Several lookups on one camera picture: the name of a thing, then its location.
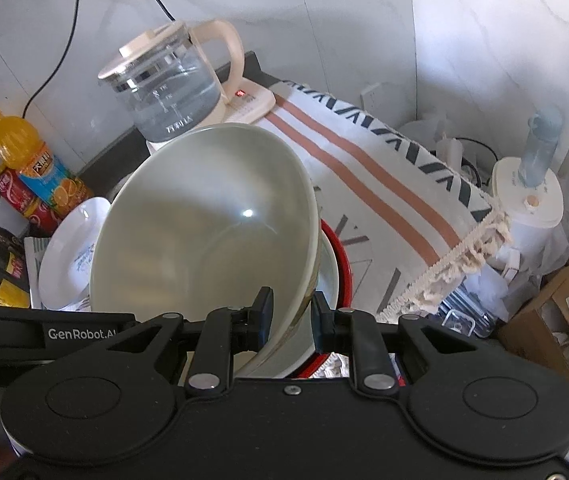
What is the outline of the orange juice bottle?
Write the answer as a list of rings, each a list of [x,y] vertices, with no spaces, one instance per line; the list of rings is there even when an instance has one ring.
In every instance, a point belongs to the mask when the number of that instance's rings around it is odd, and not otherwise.
[[[0,110],[0,159],[61,218],[94,196],[25,118]]]

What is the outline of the red and black bowl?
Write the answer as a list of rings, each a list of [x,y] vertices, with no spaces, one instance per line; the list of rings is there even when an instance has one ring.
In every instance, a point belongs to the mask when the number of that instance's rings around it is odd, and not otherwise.
[[[331,310],[346,308],[353,297],[353,279],[347,255],[339,237],[324,220],[316,289],[322,292]],[[339,378],[348,376],[348,360],[338,354],[321,354],[313,343],[310,307],[305,309],[293,337],[282,348],[285,354],[285,377]]]

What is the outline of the patterned fringed table cloth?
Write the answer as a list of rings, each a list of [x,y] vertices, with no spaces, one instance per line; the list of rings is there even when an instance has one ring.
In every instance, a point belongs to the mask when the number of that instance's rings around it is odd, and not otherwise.
[[[256,126],[290,145],[321,221],[356,266],[353,304],[382,321],[439,300],[495,255],[508,219],[487,193],[358,106],[281,81]]]

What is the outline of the white bowl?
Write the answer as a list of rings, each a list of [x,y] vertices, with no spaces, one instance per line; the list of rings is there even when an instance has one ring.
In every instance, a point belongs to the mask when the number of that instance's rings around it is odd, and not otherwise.
[[[243,365],[237,371],[237,378],[284,378],[295,373],[316,353],[315,325],[316,298],[321,294],[324,303],[331,310],[339,300],[339,265],[335,252],[324,232],[320,233],[319,271],[315,296],[309,300],[301,319],[292,333],[271,356],[260,365]]]

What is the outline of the dark pot with trash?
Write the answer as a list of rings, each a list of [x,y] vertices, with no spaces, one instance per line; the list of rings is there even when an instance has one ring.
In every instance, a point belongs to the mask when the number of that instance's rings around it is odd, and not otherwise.
[[[480,146],[493,156],[493,162],[495,164],[499,162],[500,158],[491,146],[483,141],[468,138],[467,136],[454,136],[453,138],[442,136],[441,139],[436,141],[435,150],[432,151],[432,154],[441,159],[442,162],[451,168],[455,169],[455,171],[458,171],[459,174],[469,177],[472,183],[478,188],[485,188],[490,184],[490,177],[484,179],[475,163],[471,162],[470,159],[464,156],[464,142]]]

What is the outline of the light blue water bottle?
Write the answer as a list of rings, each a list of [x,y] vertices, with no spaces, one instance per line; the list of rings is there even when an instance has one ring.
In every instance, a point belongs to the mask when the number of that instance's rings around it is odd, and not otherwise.
[[[561,110],[542,107],[529,118],[525,150],[517,174],[525,188],[537,188],[549,169],[563,128]]]

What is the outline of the red snack can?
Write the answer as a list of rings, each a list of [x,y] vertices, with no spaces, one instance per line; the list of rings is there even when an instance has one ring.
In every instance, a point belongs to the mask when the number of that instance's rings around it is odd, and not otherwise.
[[[45,236],[51,236],[61,219],[19,177],[18,173],[0,166],[0,196]]]

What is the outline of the white rice cooker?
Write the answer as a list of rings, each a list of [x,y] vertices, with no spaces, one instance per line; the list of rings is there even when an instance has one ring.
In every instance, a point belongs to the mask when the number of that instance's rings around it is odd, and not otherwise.
[[[562,220],[563,193],[559,179],[548,169],[542,182],[527,188],[519,178],[518,157],[505,157],[493,166],[491,195],[501,203],[510,219],[510,243],[505,243],[493,257],[498,266],[505,266],[513,252],[521,262],[530,262],[542,253],[552,230]]]

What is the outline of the white plate Sweet print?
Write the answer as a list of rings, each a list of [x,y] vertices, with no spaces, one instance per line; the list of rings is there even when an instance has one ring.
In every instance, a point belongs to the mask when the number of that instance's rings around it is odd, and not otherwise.
[[[94,248],[110,208],[104,197],[86,200],[53,233],[38,275],[39,298],[46,309],[61,310],[88,297]]]

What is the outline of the glass electric kettle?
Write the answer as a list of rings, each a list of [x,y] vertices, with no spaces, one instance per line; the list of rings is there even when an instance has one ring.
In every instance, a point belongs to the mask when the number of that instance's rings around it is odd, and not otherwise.
[[[221,81],[202,46],[220,40],[229,54],[229,75]],[[239,90],[244,70],[242,40],[229,22],[194,27],[173,21],[148,29],[118,49],[98,73],[132,114],[151,143],[163,143],[199,126],[221,122]]]

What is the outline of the cream bowl with yellow pattern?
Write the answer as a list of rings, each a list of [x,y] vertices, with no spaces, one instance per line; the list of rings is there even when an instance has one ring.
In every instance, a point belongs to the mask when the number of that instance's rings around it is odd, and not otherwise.
[[[319,249],[313,183],[293,148],[256,126],[201,128],[151,155],[117,193],[94,248],[90,305],[141,322],[168,312],[199,321],[269,287],[266,344],[237,365],[265,376],[316,287]]]

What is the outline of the cream kettle base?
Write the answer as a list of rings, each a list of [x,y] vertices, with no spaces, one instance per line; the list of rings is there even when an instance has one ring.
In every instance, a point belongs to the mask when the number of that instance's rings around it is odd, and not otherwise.
[[[178,136],[197,128],[233,122],[234,124],[254,124],[266,116],[275,104],[274,92],[243,78],[240,87],[228,99],[222,84],[217,78],[187,82],[184,77],[168,79],[153,91],[153,96],[163,101],[162,115],[173,113],[176,122],[167,126],[168,140],[146,141],[151,155]]]

